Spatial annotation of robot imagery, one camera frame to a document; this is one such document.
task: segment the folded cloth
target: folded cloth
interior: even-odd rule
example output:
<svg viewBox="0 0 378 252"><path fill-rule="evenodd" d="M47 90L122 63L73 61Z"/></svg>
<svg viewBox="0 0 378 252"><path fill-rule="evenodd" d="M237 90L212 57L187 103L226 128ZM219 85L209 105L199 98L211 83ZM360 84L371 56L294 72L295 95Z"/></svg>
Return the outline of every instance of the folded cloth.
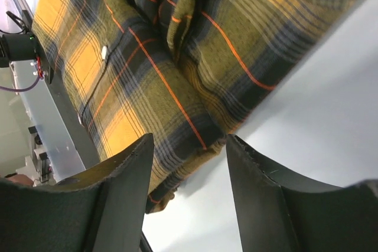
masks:
<svg viewBox="0 0 378 252"><path fill-rule="evenodd" d="M355 0L40 0L33 30L101 160L155 139L147 212Z"/></svg>

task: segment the purple cable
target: purple cable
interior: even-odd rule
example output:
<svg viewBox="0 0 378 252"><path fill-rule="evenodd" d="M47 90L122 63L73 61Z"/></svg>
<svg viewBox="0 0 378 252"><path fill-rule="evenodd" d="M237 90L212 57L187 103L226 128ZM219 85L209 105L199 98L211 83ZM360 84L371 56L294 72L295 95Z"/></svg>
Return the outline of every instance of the purple cable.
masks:
<svg viewBox="0 0 378 252"><path fill-rule="evenodd" d="M12 91L14 93L23 93L25 91L30 91L31 89L33 89L39 82L41 78L39 76L37 76L37 79L34 83L32 83L32 85L30 87L27 87L27 88L24 88L24 89L11 89L11 88L7 88L7 87L3 87L3 86L0 86L0 90L3 90L3 91Z"/></svg>

